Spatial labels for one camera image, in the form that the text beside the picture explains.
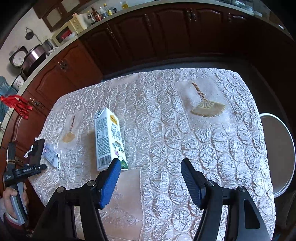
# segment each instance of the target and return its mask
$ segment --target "round stool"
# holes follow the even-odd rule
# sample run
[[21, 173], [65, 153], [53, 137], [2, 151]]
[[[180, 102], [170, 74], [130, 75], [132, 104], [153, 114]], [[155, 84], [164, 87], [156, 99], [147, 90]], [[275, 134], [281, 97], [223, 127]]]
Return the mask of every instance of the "round stool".
[[290, 185], [295, 170], [295, 146], [286, 125], [275, 115], [260, 114], [274, 197]]

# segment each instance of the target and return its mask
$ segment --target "human hand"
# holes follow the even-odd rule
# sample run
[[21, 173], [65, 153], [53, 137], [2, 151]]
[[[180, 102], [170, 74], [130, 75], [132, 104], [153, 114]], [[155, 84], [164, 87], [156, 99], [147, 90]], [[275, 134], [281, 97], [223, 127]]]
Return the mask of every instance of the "human hand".
[[[24, 184], [24, 192], [22, 193], [21, 198], [23, 199], [24, 204], [27, 207], [29, 205], [29, 199], [28, 199], [26, 190], [27, 190], [27, 187], [26, 187], [26, 184]], [[10, 196], [16, 196], [16, 195], [17, 195], [17, 191], [11, 187], [6, 188], [3, 192], [4, 206], [6, 208], [6, 211], [14, 219], [17, 219], [17, 216], [13, 210]]]

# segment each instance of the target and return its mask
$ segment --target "red tassel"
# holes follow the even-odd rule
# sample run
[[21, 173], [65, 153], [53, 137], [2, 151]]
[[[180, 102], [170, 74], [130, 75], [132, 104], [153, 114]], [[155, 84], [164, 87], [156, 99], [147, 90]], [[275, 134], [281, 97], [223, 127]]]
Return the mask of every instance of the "red tassel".
[[15, 111], [24, 119], [29, 118], [28, 110], [32, 110], [32, 106], [28, 105], [28, 101], [19, 95], [9, 95], [7, 97], [1, 96], [0, 100]]

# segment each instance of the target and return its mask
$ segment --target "quilted tablecloth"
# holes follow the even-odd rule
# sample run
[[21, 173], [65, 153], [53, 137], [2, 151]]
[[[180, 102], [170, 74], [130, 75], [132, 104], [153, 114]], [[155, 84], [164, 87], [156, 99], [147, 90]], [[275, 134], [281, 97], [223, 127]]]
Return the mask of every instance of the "quilted tablecloth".
[[[130, 167], [100, 211], [109, 240], [192, 240], [202, 211], [182, 178], [183, 158], [222, 187], [245, 186], [272, 237], [275, 205], [259, 113], [242, 78], [223, 69], [136, 73], [61, 97], [39, 136], [61, 153], [61, 169], [42, 157], [47, 170], [30, 178], [44, 205], [57, 187], [78, 188], [98, 175], [94, 113], [104, 107], [119, 118]], [[76, 146], [59, 149], [66, 116], [80, 110]], [[75, 219], [83, 238], [79, 207]], [[226, 219], [224, 206], [217, 240]]]

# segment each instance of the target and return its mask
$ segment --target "screw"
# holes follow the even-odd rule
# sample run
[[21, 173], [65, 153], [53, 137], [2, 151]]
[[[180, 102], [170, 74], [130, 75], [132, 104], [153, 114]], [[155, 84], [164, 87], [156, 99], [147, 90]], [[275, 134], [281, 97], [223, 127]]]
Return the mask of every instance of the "screw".
[[215, 183], [212, 180], [207, 181], [206, 184], [210, 187], [215, 186]]
[[63, 188], [63, 187], [59, 187], [59, 188], [57, 188], [57, 192], [58, 193], [61, 193], [61, 192], [63, 192], [65, 190], [65, 188]]
[[87, 185], [88, 185], [89, 187], [93, 187], [95, 184], [96, 184], [96, 181], [93, 181], [93, 180], [91, 180], [91, 181], [89, 181], [89, 182], [87, 183]]
[[241, 192], [245, 192], [245, 191], [246, 191], [246, 188], [245, 188], [244, 186], [239, 186], [239, 190], [240, 190]]

